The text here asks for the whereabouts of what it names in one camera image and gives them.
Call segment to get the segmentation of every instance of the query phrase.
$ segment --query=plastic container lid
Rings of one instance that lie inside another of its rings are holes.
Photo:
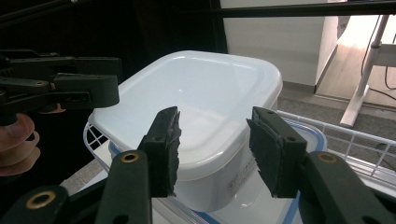
[[[156,114],[180,111],[178,180],[215,173],[248,141],[253,106],[269,108],[279,71],[258,59],[199,51],[162,57],[120,84],[120,102],[94,109],[89,123],[121,150],[136,149]]]

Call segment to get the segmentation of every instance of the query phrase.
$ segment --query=white wall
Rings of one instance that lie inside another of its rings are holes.
[[[328,0],[221,0],[223,8],[327,3]],[[230,54],[273,63],[283,80],[315,86],[336,45],[336,17],[224,19]]]

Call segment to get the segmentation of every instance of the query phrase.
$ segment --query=cable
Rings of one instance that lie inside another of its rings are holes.
[[[379,18],[380,18],[380,16],[378,16],[378,18],[376,19],[376,23],[375,23],[374,30],[373,30],[373,32],[372,32],[372,34],[371,34],[371,36],[370,36],[370,40],[369,40],[369,42],[368,42],[368,44],[367,44],[367,48],[366,48],[366,52],[364,53],[363,61],[361,62],[361,76],[363,76],[364,61],[366,60],[367,53],[368,53],[369,48],[370,48],[370,44],[371,44],[371,42],[372,42],[372,39],[373,39],[373,36],[374,36],[374,33],[375,33],[376,26],[378,25],[378,22],[379,22]],[[390,90],[396,90],[396,88],[390,88],[390,87],[388,86],[387,77],[388,77],[388,67],[387,67],[386,70],[385,70],[385,85],[386,85],[386,86],[388,87],[388,89],[390,89]],[[389,94],[387,94],[387,93],[385,93],[385,92],[382,92],[382,91],[373,89],[373,88],[371,88],[371,87],[369,87],[369,90],[370,90],[370,91],[378,92],[378,93],[383,94],[383,95],[386,95],[386,96],[388,96],[389,98],[391,98],[392,100],[395,100],[395,101],[396,101],[396,97],[393,97],[393,96],[391,96],[391,95],[389,95]]]
[[[396,34],[395,34],[395,36],[393,37],[392,44],[395,43],[395,39],[396,39]],[[390,90],[396,90],[396,87],[390,87],[390,86],[388,85],[388,67],[385,69],[385,85],[386,85],[387,88],[390,89]]]

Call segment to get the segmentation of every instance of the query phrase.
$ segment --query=desk leg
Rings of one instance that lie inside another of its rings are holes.
[[[361,81],[358,88],[353,93],[352,98],[346,108],[346,112],[341,119],[340,125],[346,128],[353,128],[355,120],[361,110],[361,105],[364,102],[364,97],[369,90],[369,85],[367,82],[369,80],[370,74],[372,72],[373,66],[375,64],[376,56],[378,55],[379,48],[381,47],[381,38],[384,34],[385,27],[388,23],[389,15],[382,16],[381,22],[379,23],[378,30],[376,32],[375,40],[373,41],[370,52],[367,56],[366,64],[363,68],[363,74],[361,76]]]

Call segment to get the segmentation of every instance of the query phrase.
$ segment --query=wire basket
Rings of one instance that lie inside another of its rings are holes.
[[[323,132],[331,153],[343,158],[363,182],[396,197],[396,141],[277,111],[284,119],[313,125]]]

